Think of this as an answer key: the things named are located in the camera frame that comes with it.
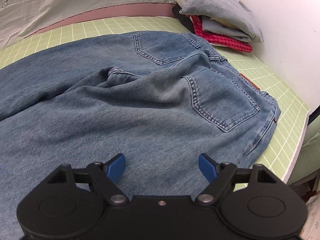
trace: red checkered shirt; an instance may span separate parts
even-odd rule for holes
[[[247,42],[237,41],[226,35],[209,33],[209,32],[203,31],[201,18],[196,15],[191,15],[190,17],[192,19],[193,28],[195,29],[195,34],[204,38],[208,42],[220,44],[238,51],[243,51],[243,52],[252,51],[251,45],[248,44]]]

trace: back pocket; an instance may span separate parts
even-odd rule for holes
[[[138,54],[158,65],[182,59],[195,49],[201,49],[189,36],[170,32],[135,33],[134,43]]]
[[[184,78],[191,89],[192,107],[224,132],[259,111],[257,103],[241,87],[216,70],[201,67]]]

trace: blue denim jeans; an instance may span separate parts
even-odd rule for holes
[[[0,239],[22,235],[19,201],[62,163],[118,153],[129,197],[192,195],[198,156],[248,168],[278,104],[193,34],[145,31],[74,41],[0,70]]]

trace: black garment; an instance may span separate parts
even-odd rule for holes
[[[187,17],[185,14],[180,14],[179,11],[182,8],[179,5],[175,5],[172,7],[172,12],[174,16],[179,20],[179,22],[185,26],[189,31],[191,31],[193,34],[195,34],[195,30],[193,28],[192,21],[190,20],[190,17]]]

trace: green grid tablecloth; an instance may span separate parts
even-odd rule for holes
[[[177,19],[165,17],[114,17],[76,23],[34,34],[0,51],[0,69],[32,53],[63,43],[105,34],[144,30],[189,32]],[[276,131],[257,163],[264,164],[283,179],[296,152],[309,111],[308,106],[254,54],[224,47],[215,49],[240,73],[278,101],[282,113]]]

